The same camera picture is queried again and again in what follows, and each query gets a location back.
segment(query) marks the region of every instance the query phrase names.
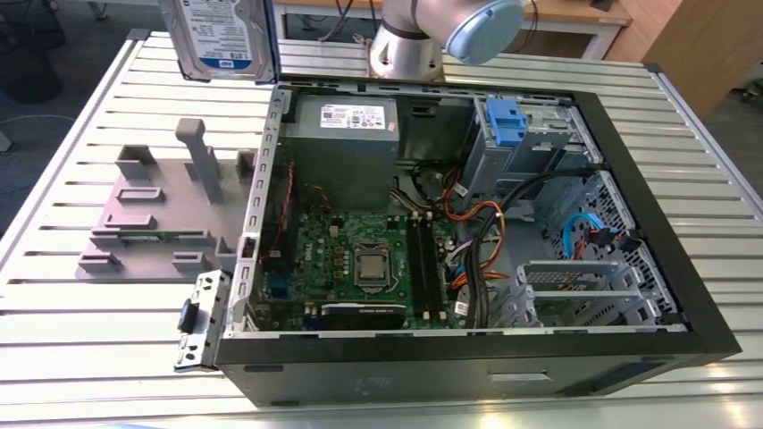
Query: aluminum slat table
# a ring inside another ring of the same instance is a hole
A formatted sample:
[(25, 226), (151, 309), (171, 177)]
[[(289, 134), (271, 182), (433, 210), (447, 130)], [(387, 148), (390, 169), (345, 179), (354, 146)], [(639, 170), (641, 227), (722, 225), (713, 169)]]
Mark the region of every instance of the aluminum slat table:
[[(282, 56), (290, 73), (365, 76), (361, 47), (285, 41)], [(218, 158), (233, 158), (259, 145), (271, 89), (183, 80), (169, 35), (154, 33), (122, 47), (0, 242), (2, 423), (207, 416), (155, 424), (763, 426), (763, 205), (665, 76), (641, 64), (519, 55), (481, 67), (446, 60), (446, 72), (451, 82), (599, 93), (744, 353), (606, 398), (489, 404), (257, 411), (219, 374), (175, 374), (175, 325), (191, 284), (82, 283), (78, 255), (118, 178), (122, 145), (189, 158), (174, 129), (191, 116), (206, 121)]]

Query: hard drive label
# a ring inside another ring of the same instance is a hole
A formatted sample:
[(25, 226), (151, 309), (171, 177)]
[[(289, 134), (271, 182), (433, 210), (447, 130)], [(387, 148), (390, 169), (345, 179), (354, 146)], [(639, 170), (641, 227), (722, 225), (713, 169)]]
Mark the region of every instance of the hard drive label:
[(237, 16), (238, 0), (183, 0), (186, 24), (205, 65), (246, 69), (253, 64), (246, 24)]

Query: green motherboard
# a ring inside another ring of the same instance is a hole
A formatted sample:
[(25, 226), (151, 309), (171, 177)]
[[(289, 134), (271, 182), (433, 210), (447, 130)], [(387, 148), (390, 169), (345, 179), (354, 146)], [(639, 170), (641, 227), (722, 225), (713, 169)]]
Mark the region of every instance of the green motherboard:
[[(426, 248), (443, 260), (445, 243), (454, 237), (449, 220), (431, 220)], [(410, 263), (410, 218), (385, 214), (305, 214), (299, 219), (297, 264), (291, 276), (267, 274), (274, 329), (310, 330), (311, 313), (326, 303), (397, 305), (407, 308), (410, 329), (446, 328), (445, 319), (414, 311), (417, 275)], [(437, 265), (437, 293), (447, 309), (442, 264)]]

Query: cpu socket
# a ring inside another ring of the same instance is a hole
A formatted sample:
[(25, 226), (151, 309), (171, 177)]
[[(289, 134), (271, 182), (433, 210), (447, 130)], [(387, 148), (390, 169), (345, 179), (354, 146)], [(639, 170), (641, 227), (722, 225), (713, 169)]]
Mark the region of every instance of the cpu socket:
[(355, 246), (355, 286), (366, 293), (390, 287), (390, 248), (385, 244)]

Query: motherboard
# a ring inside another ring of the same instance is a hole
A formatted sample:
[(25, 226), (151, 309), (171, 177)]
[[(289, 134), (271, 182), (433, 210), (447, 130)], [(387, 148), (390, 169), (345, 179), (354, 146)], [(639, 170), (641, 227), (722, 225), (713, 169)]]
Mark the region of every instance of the motherboard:
[(454, 224), (433, 214), (305, 214), (295, 269), (267, 273), (259, 325), (318, 329), (451, 327), (443, 259)]

